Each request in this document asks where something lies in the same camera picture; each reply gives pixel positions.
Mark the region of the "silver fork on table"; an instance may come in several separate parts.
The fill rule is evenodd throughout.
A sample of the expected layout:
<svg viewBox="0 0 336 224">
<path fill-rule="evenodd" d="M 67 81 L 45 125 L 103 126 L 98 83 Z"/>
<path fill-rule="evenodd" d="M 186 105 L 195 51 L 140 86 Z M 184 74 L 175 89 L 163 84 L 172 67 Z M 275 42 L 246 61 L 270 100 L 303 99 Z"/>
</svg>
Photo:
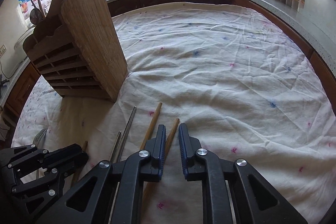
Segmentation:
<svg viewBox="0 0 336 224">
<path fill-rule="evenodd" d="M 39 147 L 39 144 L 40 144 L 41 140 L 45 137 L 45 134 L 46 134 L 47 130 L 48 130 L 48 128 L 43 128 L 35 135 L 35 137 L 33 139 L 33 144 L 32 144 L 35 148 Z"/>
</svg>

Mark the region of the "wooden chopsticks in holder left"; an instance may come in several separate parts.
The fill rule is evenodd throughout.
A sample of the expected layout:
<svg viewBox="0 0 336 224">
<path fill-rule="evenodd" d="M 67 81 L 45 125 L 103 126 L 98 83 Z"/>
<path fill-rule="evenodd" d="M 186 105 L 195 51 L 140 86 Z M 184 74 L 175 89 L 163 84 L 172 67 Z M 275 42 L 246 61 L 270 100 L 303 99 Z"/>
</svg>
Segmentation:
<svg viewBox="0 0 336 224">
<path fill-rule="evenodd" d="M 36 5 L 36 7 L 42 12 L 42 17 L 43 17 L 43 20 L 44 20 L 46 18 L 46 14 L 45 14 L 45 11 L 43 10 L 41 0 L 37 0 L 37 3 L 38 3 L 38 5 Z"/>
</svg>

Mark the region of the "metal ladle spoon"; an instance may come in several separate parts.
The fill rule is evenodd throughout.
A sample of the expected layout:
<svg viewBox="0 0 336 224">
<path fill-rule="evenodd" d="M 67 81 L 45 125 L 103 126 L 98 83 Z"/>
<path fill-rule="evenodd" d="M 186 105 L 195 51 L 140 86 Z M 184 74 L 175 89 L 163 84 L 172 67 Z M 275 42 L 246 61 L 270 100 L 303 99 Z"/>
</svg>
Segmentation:
<svg viewBox="0 0 336 224">
<path fill-rule="evenodd" d="M 33 25 L 37 25 L 43 20 L 42 12 L 36 7 L 33 0 L 30 1 L 31 4 L 33 5 L 33 9 L 30 12 L 30 22 Z"/>
</svg>

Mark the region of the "wooden utensil holder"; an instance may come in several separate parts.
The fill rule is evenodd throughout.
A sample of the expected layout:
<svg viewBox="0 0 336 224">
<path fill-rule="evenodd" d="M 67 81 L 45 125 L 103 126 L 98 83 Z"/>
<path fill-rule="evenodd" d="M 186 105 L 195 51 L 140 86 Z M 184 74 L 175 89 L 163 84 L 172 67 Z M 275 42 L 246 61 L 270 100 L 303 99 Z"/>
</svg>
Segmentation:
<svg viewBox="0 0 336 224">
<path fill-rule="evenodd" d="M 106 0 L 52 0 L 23 49 L 62 97 L 116 102 L 128 74 Z"/>
</svg>

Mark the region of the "wooden chopstick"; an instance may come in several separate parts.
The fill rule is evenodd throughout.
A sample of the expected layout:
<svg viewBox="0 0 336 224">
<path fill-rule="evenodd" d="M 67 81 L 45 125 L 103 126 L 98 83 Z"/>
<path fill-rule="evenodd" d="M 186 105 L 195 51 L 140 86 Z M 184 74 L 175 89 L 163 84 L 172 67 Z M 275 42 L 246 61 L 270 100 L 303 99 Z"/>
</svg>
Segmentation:
<svg viewBox="0 0 336 224">
<path fill-rule="evenodd" d="M 158 158 L 158 176 L 159 180 L 161 180 L 163 175 L 163 166 L 165 163 L 165 156 L 169 153 L 170 147 L 172 145 L 172 142 L 174 140 L 175 133 L 177 131 L 177 127 L 179 125 L 179 118 L 176 118 L 173 123 L 173 127 L 170 130 L 170 133 L 168 137 L 166 137 L 166 132 L 164 132 L 163 137 L 163 143 L 159 146 L 159 158 Z M 149 207 L 151 196 L 153 195 L 153 192 L 155 190 L 155 184 L 156 182 L 148 182 L 145 186 L 145 190 L 143 191 L 142 195 L 142 214 L 145 214 Z"/>
<path fill-rule="evenodd" d="M 157 108 L 155 109 L 155 112 L 153 114 L 153 117 L 151 119 L 151 122 L 150 122 L 150 125 L 146 131 L 146 134 L 145 134 L 145 137 L 141 143 L 141 146 L 140 146 L 140 150 L 143 150 L 145 148 L 145 145 L 146 145 L 146 142 L 151 138 L 152 134 L 153 134 L 153 131 L 154 131 L 154 127 L 157 123 L 157 120 L 158 120 L 158 117 L 159 117 L 159 114 L 160 114 L 160 111 L 161 111 L 161 108 L 162 108 L 162 102 L 159 102 Z"/>
</svg>

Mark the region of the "white dotted tablecloth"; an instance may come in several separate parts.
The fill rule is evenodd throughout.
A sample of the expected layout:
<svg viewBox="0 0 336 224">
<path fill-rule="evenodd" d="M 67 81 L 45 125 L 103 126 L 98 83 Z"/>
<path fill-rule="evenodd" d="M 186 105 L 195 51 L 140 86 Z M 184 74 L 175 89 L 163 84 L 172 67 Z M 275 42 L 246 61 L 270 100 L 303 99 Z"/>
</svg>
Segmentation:
<svg viewBox="0 0 336 224">
<path fill-rule="evenodd" d="M 115 16 L 129 74 L 116 102 L 61 97 L 38 79 L 12 146 L 47 128 L 53 151 L 87 144 L 83 172 L 108 159 L 131 114 L 123 158 L 139 150 L 157 104 L 220 158 L 246 159 L 307 220 L 335 199 L 335 115 L 309 60 L 251 9 L 171 3 Z"/>
</svg>

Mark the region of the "metal chopstick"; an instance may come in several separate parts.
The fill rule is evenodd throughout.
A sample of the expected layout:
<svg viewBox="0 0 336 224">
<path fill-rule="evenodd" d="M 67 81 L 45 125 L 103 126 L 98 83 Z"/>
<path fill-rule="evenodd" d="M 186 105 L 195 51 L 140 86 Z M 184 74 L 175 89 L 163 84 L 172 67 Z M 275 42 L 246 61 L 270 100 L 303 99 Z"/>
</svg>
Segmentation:
<svg viewBox="0 0 336 224">
<path fill-rule="evenodd" d="M 126 143 L 128 135 L 129 135 L 131 124 L 132 124 L 132 122 L 134 120 L 134 116 L 135 116 L 136 110 L 137 110 L 137 107 L 134 106 L 133 110 L 131 112 L 131 115 L 129 117 L 129 120 L 128 120 L 127 124 L 126 124 L 126 128 L 125 128 L 125 130 L 124 130 L 124 132 L 122 134 L 121 141 L 120 141 L 120 144 L 118 146 L 118 150 L 117 150 L 117 154 L 116 154 L 116 158 L 115 158 L 114 162 L 119 162 L 121 160 L 123 149 L 125 147 L 125 143 Z"/>
<path fill-rule="evenodd" d="M 117 136 L 116 136 L 116 140 L 114 142 L 113 148 L 112 148 L 112 152 L 110 153 L 110 157 L 109 157 L 109 161 L 113 162 L 114 158 L 116 156 L 119 144 L 120 144 L 120 140 L 121 140 L 121 132 L 119 131 Z"/>
</svg>

